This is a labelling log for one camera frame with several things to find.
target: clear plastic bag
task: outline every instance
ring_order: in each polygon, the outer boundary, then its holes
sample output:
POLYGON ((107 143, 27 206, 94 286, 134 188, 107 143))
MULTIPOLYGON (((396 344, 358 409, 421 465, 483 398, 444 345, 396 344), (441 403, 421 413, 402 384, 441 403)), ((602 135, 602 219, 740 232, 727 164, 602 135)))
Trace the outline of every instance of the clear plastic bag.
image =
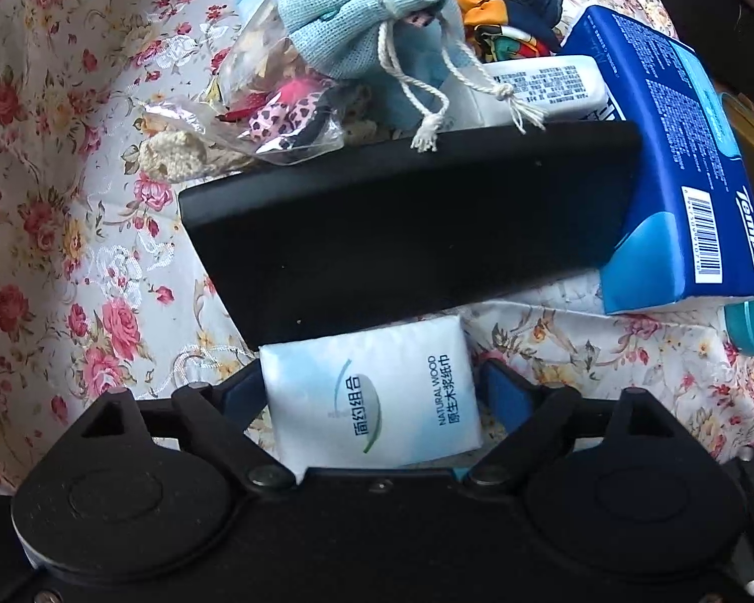
POLYGON ((356 94, 309 68, 288 38, 276 0, 265 0, 219 68, 220 101, 175 95, 145 104, 168 128, 273 164, 343 147, 342 120, 356 94))

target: white string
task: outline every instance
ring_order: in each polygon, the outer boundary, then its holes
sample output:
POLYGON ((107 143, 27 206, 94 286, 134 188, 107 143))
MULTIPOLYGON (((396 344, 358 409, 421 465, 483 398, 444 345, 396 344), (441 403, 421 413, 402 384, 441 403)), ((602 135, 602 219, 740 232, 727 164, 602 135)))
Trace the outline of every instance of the white string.
MULTIPOLYGON (((441 25, 441 58, 444 59, 444 65, 447 66, 449 72, 468 88, 480 93, 490 94, 492 97, 501 101, 507 101, 509 108, 511 108, 512 121, 520 132, 525 133, 524 120, 529 120, 537 127, 544 128, 544 112, 537 107, 531 106, 531 104, 519 100, 516 97, 514 87, 511 86, 511 84, 494 83, 494 80, 492 80, 486 68, 483 67, 483 64, 480 63, 478 57, 475 56, 475 52, 472 52, 471 47, 450 31, 449 25, 443 16, 438 16, 437 19, 441 25), (448 40, 453 41, 459 50, 467 55, 467 58, 476 66, 476 68, 478 68, 480 73, 487 80, 487 83, 491 85, 482 86, 479 83, 475 83, 455 66, 452 62, 452 58, 450 58, 449 52, 447 51, 448 40)), ((415 136, 413 136, 411 147, 419 152, 427 152, 428 150, 435 152, 436 137, 438 136, 441 124, 444 124, 444 116, 449 108, 449 99, 437 88, 404 73, 402 66, 400 66, 399 57, 396 55, 396 44, 394 43, 395 23, 396 20, 394 19, 380 23, 377 32, 377 56, 380 60, 380 66, 400 83, 405 97, 407 97, 408 101, 414 106, 414 108, 422 114, 422 122, 416 130, 415 136), (413 93, 410 86, 416 86, 420 90, 423 90, 438 99, 441 102, 438 111, 432 112, 424 106, 424 104, 422 104, 413 93)))

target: white floral fabric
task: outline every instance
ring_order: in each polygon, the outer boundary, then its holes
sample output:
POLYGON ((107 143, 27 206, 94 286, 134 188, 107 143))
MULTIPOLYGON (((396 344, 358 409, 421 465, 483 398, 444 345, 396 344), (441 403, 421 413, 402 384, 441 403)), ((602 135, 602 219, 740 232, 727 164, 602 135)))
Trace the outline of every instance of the white floral fabric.
MULTIPOLYGON (((564 0, 559 30, 591 3, 673 34, 659 0, 564 0)), ((139 103, 217 88, 240 27, 232 0, 0 0, 0 491, 107 387, 167 396, 251 360, 177 188, 137 166, 159 130, 139 103)), ((718 311, 606 318, 583 279, 466 307, 475 357, 595 396, 643 384, 721 459, 754 442, 754 359, 718 311)), ((249 433, 272 448, 267 413, 249 433)))

